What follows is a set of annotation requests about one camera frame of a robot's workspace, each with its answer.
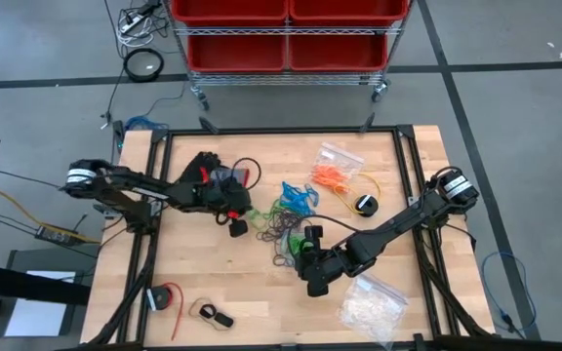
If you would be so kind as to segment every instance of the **red wire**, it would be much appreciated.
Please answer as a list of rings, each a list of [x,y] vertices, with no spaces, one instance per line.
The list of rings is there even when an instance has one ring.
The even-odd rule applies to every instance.
[[[175,321],[175,328],[173,329],[173,336],[171,336],[171,340],[175,340],[175,335],[177,335],[177,330],[180,326],[180,321],[181,321],[181,314],[183,312],[183,291],[181,290],[181,287],[175,283],[165,283],[164,285],[162,285],[162,287],[170,289],[170,287],[175,287],[177,288],[177,290],[180,292],[180,311],[177,314],[177,320]],[[173,302],[173,294],[170,294],[169,297],[169,305]]]

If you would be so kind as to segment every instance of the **power strip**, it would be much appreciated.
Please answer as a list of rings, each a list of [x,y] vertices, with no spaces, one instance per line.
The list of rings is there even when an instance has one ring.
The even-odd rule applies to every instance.
[[[140,22],[142,22],[146,16],[136,15],[130,24],[125,24],[121,27],[121,34],[127,34],[130,30],[134,29]]]

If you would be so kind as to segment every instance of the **gray floor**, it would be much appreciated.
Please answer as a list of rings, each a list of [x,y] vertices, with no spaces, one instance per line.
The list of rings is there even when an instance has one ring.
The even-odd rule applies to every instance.
[[[561,60],[562,1],[427,2],[449,63]],[[129,1],[109,3],[116,11]],[[154,43],[164,51],[175,49],[168,40]],[[183,72],[178,56],[166,59],[165,73]],[[436,64],[418,9],[394,64]],[[100,2],[0,0],[0,81],[106,77],[119,71],[120,59]],[[366,87],[210,88],[206,93],[212,109],[205,115],[219,127],[358,125],[374,110],[377,124],[438,125],[451,163],[475,180],[442,75],[400,73],[389,78],[393,86],[376,105]],[[527,266],[542,338],[562,340],[562,69],[457,73],[455,82],[511,246]],[[127,119],[144,113],[157,98],[176,96],[182,84],[122,85],[113,115]],[[112,89],[0,89],[0,169],[62,183],[71,161],[108,158],[111,135],[99,129],[99,115]],[[179,101],[161,102],[151,118],[174,129],[198,128],[200,115],[204,113],[186,91]],[[88,202],[4,175],[0,188],[57,225],[72,226],[88,213],[80,231],[100,235],[102,221]],[[1,199],[0,213],[19,217]],[[468,225],[478,238],[480,261],[496,250],[483,203],[470,213]],[[0,225],[0,266],[5,266],[10,250],[49,247]],[[497,261],[488,266],[488,282],[496,299],[516,315]],[[72,345],[80,328],[46,344]],[[0,342],[0,350],[12,349],[42,348],[31,340]]]

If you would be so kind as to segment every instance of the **plastic bag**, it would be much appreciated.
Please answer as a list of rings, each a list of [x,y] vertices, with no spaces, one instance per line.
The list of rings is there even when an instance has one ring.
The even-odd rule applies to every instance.
[[[345,326],[370,337],[385,350],[391,350],[407,305],[407,297],[400,291],[368,274],[361,274],[346,291],[338,317]]]
[[[332,189],[346,183],[363,168],[363,158],[323,142],[311,169],[311,180]]]

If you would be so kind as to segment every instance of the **small black object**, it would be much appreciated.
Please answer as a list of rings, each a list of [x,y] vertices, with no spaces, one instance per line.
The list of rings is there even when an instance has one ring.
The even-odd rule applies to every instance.
[[[355,202],[355,210],[359,211],[361,216],[373,216],[379,209],[377,198],[372,195],[360,196]]]
[[[214,317],[214,320],[224,327],[227,328],[233,327],[233,318],[225,315],[222,312],[217,313],[216,316]]]
[[[222,312],[219,312],[216,306],[214,306],[211,303],[204,304],[199,310],[199,315],[201,315],[201,317],[206,319],[214,318],[214,321],[216,321],[221,326],[227,328],[233,327],[233,323],[234,323],[233,318],[225,315]]]
[[[246,224],[246,220],[242,219],[232,219],[231,224],[229,224],[229,235],[231,238],[237,238],[249,231],[249,227]]]
[[[115,121],[112,123],[112,131],[114,132],[114,141],[116,141],[116,148],[120,154],[123,150],[123,142],[125,142],[125,129],[123,128],[123,121]]]
[[[199,117],[199,123],[201,124],[201,128],[203,128],[204,130],[210,132],[211,134],[213,134],[215,136],[217,136],[221,133],[221,130],[219,130],[218,127],[216,127],[214,124],[212,124],[212,122],[210,122],[205,117]]]
[[[61,227],[55,226],[53,224],[51,224],[51,226],[56,227],[58,229],[62,229],[62,230],[70,231],[70,232],[73,232],[73,233],[77,233],[75,230],[61,228]],[[72,246],[84,244],[84,242],[82,240],[79,240],[79,239],[77,239],[75,237],[72,237],[68,234],[62,234],[62,233],[59,233],[59,232],[55,232],[52,229],[45,228],[42,225],[40,227],[38,227],[38,229],[34,233],[34,238],[39,239],[39,240],[44,240],[44,241],[47,241],[47,242],[50,242],[50,243],[55,243],[55,244],[58,244],[58,245],[67,246],[67,247],[72,247]]]
[[[155,309],[161,311],[169,306],[171,301],[171,291],[166,287],[153,287],[150,289]]]
[[[140,53],[152,54],[160,60],[160,64],[158,64],[157,68],[155,68],[155,70],[152,71],[150,74],[145,74],[145,75],[136,74],[136,73],[132,72],[131,69],[129,69],[129,60],[133,56],[135,56],[137,54],[140,54]],[[160,53],[158,53],[157,51],[155,51],[153,49],[149,49],[149,48],[135,49],[135,50],[131,51],[130,53],[128,53],[125,56],[125,58],[123,59],[123,70],[125,71],[125,73],[127,73],[127,76],[129,77],[129,79],[131,79],[132,82],[135,82],[135,83],[152,82],[152,81],[156,80],[157,77],[160,76],[160,73],[162,72],[163,69],[164,69],[164,58],[162,58],[162,55]]]
[[[368,132],[368,129],[372,127],[372,124],[375,122],[375,113],[372,112],[370,116],[366,119],[366,122],[359,128],[359,134],[365,134]]]

